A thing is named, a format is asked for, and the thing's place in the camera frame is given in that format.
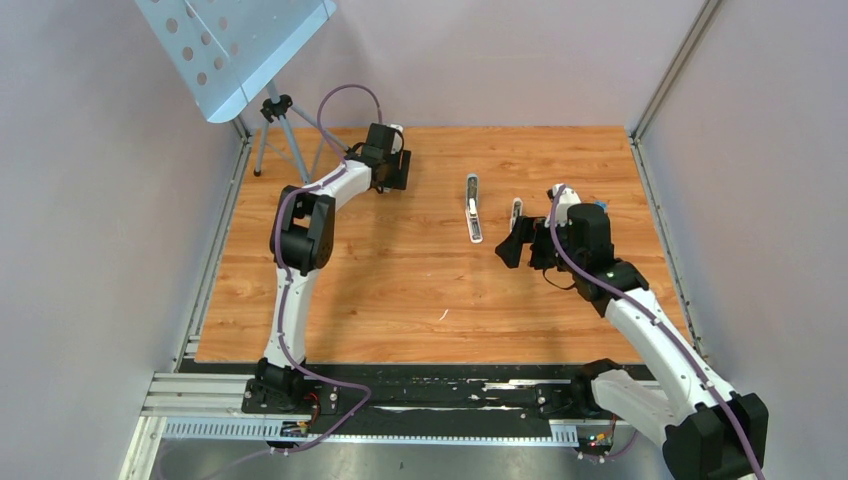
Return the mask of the white stapler tray piece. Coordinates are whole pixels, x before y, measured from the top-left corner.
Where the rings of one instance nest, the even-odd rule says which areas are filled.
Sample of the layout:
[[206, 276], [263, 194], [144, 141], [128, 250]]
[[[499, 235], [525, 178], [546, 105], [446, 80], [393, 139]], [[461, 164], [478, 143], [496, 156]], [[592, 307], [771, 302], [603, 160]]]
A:
[[512, 200], [511, 207], [511, 216], [510, 216], [510, 230], [513, 230], [518, 224], [520, 218], [523, 215], [524, 202], [520, 197], [515, 197]]

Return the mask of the light blue white stapler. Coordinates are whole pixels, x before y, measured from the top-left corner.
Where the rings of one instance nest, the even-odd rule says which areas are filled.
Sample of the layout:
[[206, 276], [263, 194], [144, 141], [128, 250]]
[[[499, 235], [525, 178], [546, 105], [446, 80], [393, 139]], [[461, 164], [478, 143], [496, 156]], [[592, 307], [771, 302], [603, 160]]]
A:
[[465, 214], [470, 241], [479, 244], [483, 241], [482, 227], [478, 212], [479, 177], [475, 173], [467, 175], [465, 191]]

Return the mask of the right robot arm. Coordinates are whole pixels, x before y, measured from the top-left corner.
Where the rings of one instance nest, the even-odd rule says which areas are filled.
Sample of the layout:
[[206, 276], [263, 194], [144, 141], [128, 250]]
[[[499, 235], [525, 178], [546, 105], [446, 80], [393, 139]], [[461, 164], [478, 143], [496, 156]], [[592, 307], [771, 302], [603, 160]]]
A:
[[716, 373], [677, 331], [646, 278], [616, 257], [611, 222], [597, 203], [554, 203], [530, 217], [514, 199], [508, 236], [496, 255], [518, 267], [569, 273], [574, 289], [641, 355], [661, 390], [654, 392], [610, 359], [585, 364], [571, 403], [584, 417], [610, 413], [662, 453], [676, 479], [764, 476], [769, 412], [755, 393], [742, 394]]

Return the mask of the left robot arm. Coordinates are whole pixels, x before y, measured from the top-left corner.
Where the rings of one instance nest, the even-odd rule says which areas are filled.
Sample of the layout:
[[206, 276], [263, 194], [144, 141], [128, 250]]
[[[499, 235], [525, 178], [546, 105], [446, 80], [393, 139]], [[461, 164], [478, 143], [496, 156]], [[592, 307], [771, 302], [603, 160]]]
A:
[[277, 268], [273, 326], [264, 355], [246, 384], [243, 412], [287, 414], [304, 405], [310, 303], [334, 250], [336, 214], [369, 190], [405, 189], [410, 160], [403, 126], [373, 123], [365, 140], [330, 173], [281, 191], [269, 240]]

